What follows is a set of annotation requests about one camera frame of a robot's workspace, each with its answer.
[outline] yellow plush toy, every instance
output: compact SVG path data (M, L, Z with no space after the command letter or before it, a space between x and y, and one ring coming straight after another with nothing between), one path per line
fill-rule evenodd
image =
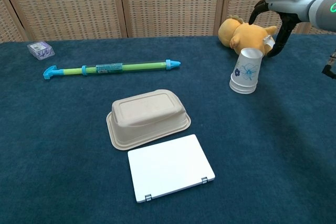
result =
M257 48L265 55L274 45L272 35L276 30L276 26L262 28L249 25L238 16L229 16L219 28L218 37L224 46L231 47L238 55L247 47Z

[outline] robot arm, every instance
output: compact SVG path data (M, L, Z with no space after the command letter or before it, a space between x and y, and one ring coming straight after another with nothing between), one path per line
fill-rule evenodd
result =
M279 14L282 25L267 57L273 57L282 51L292 30L300 22L310 22L317 29L336 32L336 0L261 0L255 5L248 23L253 24L259 14L269 10ZM328 64L333 64L335 58L334 53ZM325 67L323 73L336 79L336 75L330 70L331 66Z

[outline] metal hinge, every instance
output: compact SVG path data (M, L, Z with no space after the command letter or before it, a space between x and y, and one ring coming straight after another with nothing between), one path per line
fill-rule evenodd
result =
M145 199L146 199L146 201L152 200L152 195L151 194L145 195Z
M205 183L208 182L208 178L207 177L201 178L201 180L202 180L202 184L205 184Z

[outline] white case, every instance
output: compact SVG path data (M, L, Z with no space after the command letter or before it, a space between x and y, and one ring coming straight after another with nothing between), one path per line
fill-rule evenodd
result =
M128 158L138 203L215 179L196 135L128 151Z

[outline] plush toy ear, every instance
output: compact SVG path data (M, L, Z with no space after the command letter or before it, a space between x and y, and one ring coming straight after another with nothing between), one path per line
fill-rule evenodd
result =
M244 21L243 21L243 19L242 18L239 18L239 16L238 15L230 15L231 16L231 18L233 18L233 19L235 19L235 20L237 20L239 23L241 23L241 24L243 24L244 23Z
M267 28L264 28L268 35L274 35L277 31L277 26L270 26Z

